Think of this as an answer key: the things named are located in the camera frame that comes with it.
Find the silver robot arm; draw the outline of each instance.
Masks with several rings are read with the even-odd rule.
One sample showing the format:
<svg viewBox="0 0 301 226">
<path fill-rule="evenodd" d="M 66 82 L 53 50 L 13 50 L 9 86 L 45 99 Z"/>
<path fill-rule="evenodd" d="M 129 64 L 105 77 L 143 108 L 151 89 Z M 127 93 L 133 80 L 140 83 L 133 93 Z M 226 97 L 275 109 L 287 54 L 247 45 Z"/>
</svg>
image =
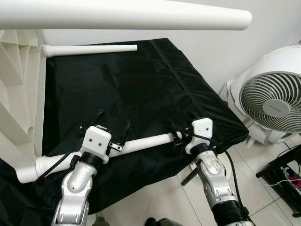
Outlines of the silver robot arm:
<svg viewBox="0 0 301 226">
<path fill-rule="evenodd" d="M 223 163 L 209 149 L 208 141 L 200 138 L 212 136 L 212 121 L 207 120 L 209 121 L 205 127 L 205 121 L 192 123 L 196 136 L 186 146 L 186 152 L 195 156 L 196 171 L 203 182 L 204 192 L 214 219 L 218 226 L 254 226 L 226 179 Z"/>
<path fill-rule="evenodd" d="M 212 121 L 208 118 L 196 120 L 192 123 L 192 127 L 193 135 L 185 150 L 195 156 L 197 171 L 217 225 L 253 226 L 244 213 L 244 207 L 239 204 L 232 192 L 223 164 L 208 148 L 210 141 L 206 138 L 210 139 L 212 136 Z M 188 136 L 189 134 L 184 133 L 175 139 Z M 80 149 L 82 157 L 74 170 L 63 179 L 63 196 L 55 210 L 52 226 L 86 226 L 89 211 L 87 197 L 92 189 L 92 176 L 102 164 L 108 162 L 109 157 L 106 154 L 108 147 L 122 150 L 122 145 L 111 142 L 111 134 L 106 128 L 91 126 L 86 130 Z"/>
</svg>

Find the white floor tile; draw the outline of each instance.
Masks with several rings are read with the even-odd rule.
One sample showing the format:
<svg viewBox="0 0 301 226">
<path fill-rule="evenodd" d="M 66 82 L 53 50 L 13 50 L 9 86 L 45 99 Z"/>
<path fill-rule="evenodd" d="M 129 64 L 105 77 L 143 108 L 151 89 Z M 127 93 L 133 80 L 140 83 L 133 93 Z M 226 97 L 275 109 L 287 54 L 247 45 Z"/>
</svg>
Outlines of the white floor tile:
<svg viewBox="0 0 301 226">
<path fill-rule="evenodd" d="M 294 145 L 301 145 L 301 135 L 297 134 L 291 139 L 291 141 L 293 142 Z"/>
<path fill-rule="evenodd" d="M 289 146 L 293 146 L 290 141 L 286 142 Z M 254 174 L 260 172 L 265 166 L 284 150 L 287 149 L 284 143 L 274 145 L 263 145 L 255 142 L 251 148 L 246 147 L 246 141 L 235 145 L 235 149 L 246 161 Z"/>
<path fill-rule="evenodd" d="M 259 180 L 255 177 L 237 151 L 234 148 L 230 148 L 228 151 L 236 166 L 235 168 L 241 199 L 243 204 L 249 209 L 250 213 L 255 213 L 273 202 L 272 197 L 262 185 L 253 183 L 246 178 L 247 176 L 251 180 L 259 183 Z M 182 181 L 190 172 L 190 168 L 186 167 L 177 176 L 179 180 Z M 233 174 L 231 174 L 229 183 L 233 192 L 235 193 Z M 195 177 L 183 188 L 201 224 L 204 226 L 215 226 L 216 223 L 206 201 L 206 197 L 203 192 L 203 185 L 200 179 Z"/>
<path fill-rule="evenodd" d="M 143 226 L 149 217 L 157 220 L 169 218 L 185 226 L 200 226 L 177 177 L 146 186 L 100 214 L 111 226 Z"/>
<path fill-rule="evenodd" d="M 96 214 L 88 215 L 86 226 L 92 226 L 96 221 Z"/>
<path fill-rule="evenodd" d="M 281 209 L 274 202 L 251 216 L 257 226 L 291 226 Z"/>
<path fill-rule="evenodd" d="M 276 201 L 278 207 L 284 212 L 286 217 L 289 219 L 289 221 L 292 223 L 293 226 L 301 226 L 301 218 L 293 218 L 292 214 L 293 211 L 292 209 L 286 204 L 285 201 L 282 199 L 278 199 Z"/>
</svg>

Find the white plastic rod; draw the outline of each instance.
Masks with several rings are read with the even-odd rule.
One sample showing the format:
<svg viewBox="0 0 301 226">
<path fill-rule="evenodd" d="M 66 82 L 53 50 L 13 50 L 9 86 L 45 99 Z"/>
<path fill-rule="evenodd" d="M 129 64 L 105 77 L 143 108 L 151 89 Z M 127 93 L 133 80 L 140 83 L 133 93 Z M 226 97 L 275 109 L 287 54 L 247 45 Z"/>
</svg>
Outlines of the white plastic rod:
<svg viewBox="0 0 301 226">
<path fill-rule="evenodd" d="M 109 154 L 109 157 L 112 158 L 119 155 L 128 154 L 130 152 L 136 152 L 146 148 L 167 144 L 173 142 L 173 140 L 174 140 L 173 135 L 171 133 L 168 133 L 168 134 L 163 134 L 163 135 L 158 135 L 153 137 L 142 138 L 138 140 L 127 141 L 123 146 L 121 152 L 112 149 Z"/>
<path fill-rule="evenodd" d="M 171 133 L 158 135 L 154 137 L 147 137 L 138 140 L 127 141 L 122 148 L 121 152 L 111 150 L 109 157 L 113 158 L 119 155 L 128 154 L 130 152 L 136 152 L 139 150 L 143 150 L 146 148 L 167 144 L 173 142 L 174 137 Z M 69 168 L 69 164 L 74 155 L 81 156 L 81 152 L 73 152 L 71 153 L 64 161 L 61 162 L 57 167 L 55 167 L 51 173 L 59 172 L 62 170 L 66 170 Z M 46 170 L 48 170 L 51 166 L 53 166 L 59 159 L 61 159 L 64 155 L 57 155 L 53 157 L 41 156 L 36 159 L 36 172 L 37 175 L 42 175 Z"/>
<path fill-rule="evenodd" d="M 5 29 L 243 30 L 248 11 L 165 0 L 2 0 Z"/>
<path fill-rule="evenodd" d="M 42 50 L 46 57 L 82 55 L 95 53 L 113 53 L 137 51 L 137 45 L 107 45 L 107 46 L 50 46 L 43 45 Z"/>
</svg>

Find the electric fan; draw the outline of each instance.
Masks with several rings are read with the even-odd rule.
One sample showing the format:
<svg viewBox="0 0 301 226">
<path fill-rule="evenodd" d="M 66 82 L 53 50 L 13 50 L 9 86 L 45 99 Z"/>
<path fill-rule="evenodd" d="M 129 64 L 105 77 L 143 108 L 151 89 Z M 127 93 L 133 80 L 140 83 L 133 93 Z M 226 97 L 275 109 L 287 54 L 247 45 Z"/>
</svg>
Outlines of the electric fan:
<svg viewBox="0 0 301 226">
<path fill-rule="evenodd" d="M 248 127 L 250 147 L 284 142 L 301 132 L 301 45 L 275 50 L 228 81 L 220 97 Z"/>
</svg>

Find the white handrail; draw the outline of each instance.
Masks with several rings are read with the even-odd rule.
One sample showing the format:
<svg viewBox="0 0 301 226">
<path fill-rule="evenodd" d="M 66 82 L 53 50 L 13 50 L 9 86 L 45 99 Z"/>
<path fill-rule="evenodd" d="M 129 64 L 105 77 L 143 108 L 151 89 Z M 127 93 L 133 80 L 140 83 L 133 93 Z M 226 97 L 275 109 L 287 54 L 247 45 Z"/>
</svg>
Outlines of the white handrail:
<svg viewBox="0 0 301 226">
<path fill-rule="evenodd" d="M 165 0 L 2 0 L 5 29 L 243 30 L 248 11 Z"/>
</svg>

